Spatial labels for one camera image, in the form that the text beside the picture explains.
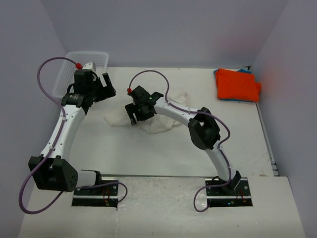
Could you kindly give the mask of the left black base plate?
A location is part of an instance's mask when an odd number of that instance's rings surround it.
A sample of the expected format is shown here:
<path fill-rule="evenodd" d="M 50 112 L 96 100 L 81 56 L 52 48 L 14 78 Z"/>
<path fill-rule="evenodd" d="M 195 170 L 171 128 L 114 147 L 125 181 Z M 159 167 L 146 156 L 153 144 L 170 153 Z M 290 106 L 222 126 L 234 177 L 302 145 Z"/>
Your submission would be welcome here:
<path fill-rule="evenodd" d="M 73 193 L 72 207 L 114 207 L 118 206 L 118 185 L 98 188 L 77 189 Z"/>

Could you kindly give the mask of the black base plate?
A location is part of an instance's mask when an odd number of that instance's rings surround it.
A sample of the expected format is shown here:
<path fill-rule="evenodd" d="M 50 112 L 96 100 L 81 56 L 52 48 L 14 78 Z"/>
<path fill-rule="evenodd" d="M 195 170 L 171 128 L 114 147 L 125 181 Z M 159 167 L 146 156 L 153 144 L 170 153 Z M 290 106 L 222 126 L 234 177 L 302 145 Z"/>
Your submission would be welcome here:
<path fill-rule="evenodd" d="M 242 178 L 235 190 L 226 187 L 207 188 L 207 203 L 215 207 L 252 207 L 252 197 L 248 180 Z"/>
<path fill-rule="evenodd" d="M 114 207 L 118 206 L 118 185 L 98 188 L 77 189 L 73 193 L 72 207 Z"/>

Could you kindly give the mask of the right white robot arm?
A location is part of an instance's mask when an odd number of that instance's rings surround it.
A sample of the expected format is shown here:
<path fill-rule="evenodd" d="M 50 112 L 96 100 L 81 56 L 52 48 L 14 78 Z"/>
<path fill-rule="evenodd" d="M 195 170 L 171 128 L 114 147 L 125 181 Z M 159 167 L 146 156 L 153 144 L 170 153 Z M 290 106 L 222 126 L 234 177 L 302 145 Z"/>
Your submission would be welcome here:
<path fill-rule="evenodd" d="M 222 150 L 220 142 L 220 128 L 216 118 L 203 107 L 200 110 L 187 108 L 173 103 L 159 92 L 150 94 L 143 87 L 127 89 L 127 94 L 133 99 L 125 106 L 131 124 L 146 121 L 155 115 L 166 116 L 185 125 L 190 134 L 192 143 L 205 151 L 216 168 L 221 182 L 221 190 L 232 195 L 239 188 L 240 173 L 232 167 L 230 160 Z"/>

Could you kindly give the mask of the white t shirt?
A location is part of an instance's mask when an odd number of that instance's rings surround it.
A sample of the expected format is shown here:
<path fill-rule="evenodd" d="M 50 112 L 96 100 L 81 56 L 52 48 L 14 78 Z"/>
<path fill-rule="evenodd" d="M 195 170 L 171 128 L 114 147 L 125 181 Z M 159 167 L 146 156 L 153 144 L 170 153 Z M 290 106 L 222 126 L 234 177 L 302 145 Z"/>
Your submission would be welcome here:
<path fill-rule="evenodd" d="M 168 99 L 184 106 L 189 106 L 189 95 L 183 90 L 172 90 L 168 93 Z M 104 114 L 104 119 L 110 126 L 132 126 L 130 118 L 125 110 L 125 105 L 128 104 L 128 100 L 121 100 L 118 106 L 113 109 L 107 109 Z M 172 128 L 179 126 L 181 123 L 162 115 L 155 115 L 154 117 L 137 122 L 134 127 L 142 129 L 148 134 L 158 134 L 171 130 Z"/>

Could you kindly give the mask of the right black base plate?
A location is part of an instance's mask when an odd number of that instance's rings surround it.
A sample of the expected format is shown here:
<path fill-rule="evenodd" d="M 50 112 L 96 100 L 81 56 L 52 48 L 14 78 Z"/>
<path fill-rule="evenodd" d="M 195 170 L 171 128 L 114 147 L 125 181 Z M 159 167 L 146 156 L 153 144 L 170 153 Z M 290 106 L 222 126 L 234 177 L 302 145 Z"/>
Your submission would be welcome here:
<path fill-rule="evenodd" d="M 207 188 L 207 203 L 215 207 L 252 207 L 252 197 L 248 180 L 242 178 L 235 190 L 226 187 Z"/>

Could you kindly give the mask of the folded blue t shirt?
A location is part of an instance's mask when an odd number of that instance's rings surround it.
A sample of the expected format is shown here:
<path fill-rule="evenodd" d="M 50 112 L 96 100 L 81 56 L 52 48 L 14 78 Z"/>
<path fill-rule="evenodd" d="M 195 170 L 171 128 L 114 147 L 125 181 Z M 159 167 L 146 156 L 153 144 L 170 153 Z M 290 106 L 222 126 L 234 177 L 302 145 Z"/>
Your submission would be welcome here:
<path fill-rule="evenodd" d="M 245 70 L 245 69 L 240 69 L 240 70 L 238 70 L 237 72 L 251 74 L 251 72 L 250 72 L 249 70 Z"/>

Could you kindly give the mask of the folded orange t shirt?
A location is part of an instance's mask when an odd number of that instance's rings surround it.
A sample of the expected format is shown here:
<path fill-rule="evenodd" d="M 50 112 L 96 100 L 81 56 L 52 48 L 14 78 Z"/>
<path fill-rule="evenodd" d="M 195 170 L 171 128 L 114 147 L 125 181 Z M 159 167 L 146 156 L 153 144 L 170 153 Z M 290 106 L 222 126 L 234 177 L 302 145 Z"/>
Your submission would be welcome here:
<path fill-rule="evenodd" d="M 217 98 L 226 101 L 259 102 L 262 85 L 253 74 L 219 68 L 214 71 Z"/>

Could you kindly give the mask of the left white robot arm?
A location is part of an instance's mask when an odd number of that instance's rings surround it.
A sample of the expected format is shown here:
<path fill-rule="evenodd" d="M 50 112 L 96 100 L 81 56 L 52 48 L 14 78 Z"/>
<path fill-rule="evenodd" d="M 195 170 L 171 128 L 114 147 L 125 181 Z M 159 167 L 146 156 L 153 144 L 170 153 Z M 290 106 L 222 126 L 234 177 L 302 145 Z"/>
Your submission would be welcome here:
<path fill-rule="evenodd" d="M 60 117 L 49 142 L 39 156 L 32 156 L 28 166 L 38 189 L 72 192 L 85 187 L 92 195 L 102 191 L 103 182 L 96 170 L 79 170 L 69 162 L 77 130 L 96 102 L 116 95 L 108 73 L 98 77 L 89 69 L 78 69 L 74 83 L 68 86 L 59 106 Z"/>

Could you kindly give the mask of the white plastic basket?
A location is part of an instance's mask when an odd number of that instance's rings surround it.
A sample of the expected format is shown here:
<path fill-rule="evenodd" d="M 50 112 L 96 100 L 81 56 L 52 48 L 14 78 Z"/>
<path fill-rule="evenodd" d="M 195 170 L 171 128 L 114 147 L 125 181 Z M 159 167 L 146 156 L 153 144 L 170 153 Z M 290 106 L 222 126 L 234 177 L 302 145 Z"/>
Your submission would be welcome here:
<path fill-rule="evenodd" d="M 86 63 L 94 62 L 96 64 L 96 74 L 98 77 L 102 77 L 102 74 L 106 72 L 109 59 L 108 53 L 92 51 L 69 52 L 65 57 L 76 63 L 80 63 L 82 66 Z M 73 63 L 63 60 L 52 89 L 52 96 L 54 98 L 61 99 L 66 94 L 68 86 L 74 83 L 75 70 L 76 67 Z"/>

